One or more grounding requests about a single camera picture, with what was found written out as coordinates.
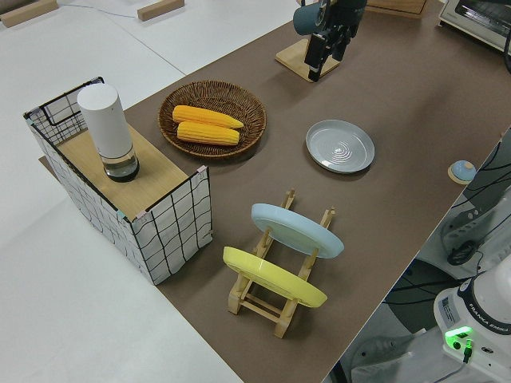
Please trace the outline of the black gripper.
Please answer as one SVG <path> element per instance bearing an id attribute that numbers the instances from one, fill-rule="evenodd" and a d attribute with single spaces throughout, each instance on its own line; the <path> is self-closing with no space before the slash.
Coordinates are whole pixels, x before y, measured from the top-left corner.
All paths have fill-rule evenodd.
<path id="1" fill-rule="evenodd" d="M 343 59 L 347 46 L 358 32 L 366 8 L 366 0 L 321 0 L 315 25 L 318 31 L 331 30 L 331 56 L 336 61 Z M 327 39 L 321 34 L 310 36 L 304 63 L 308 65 L 308 79 L 316 82 L 326 60 Z"/>

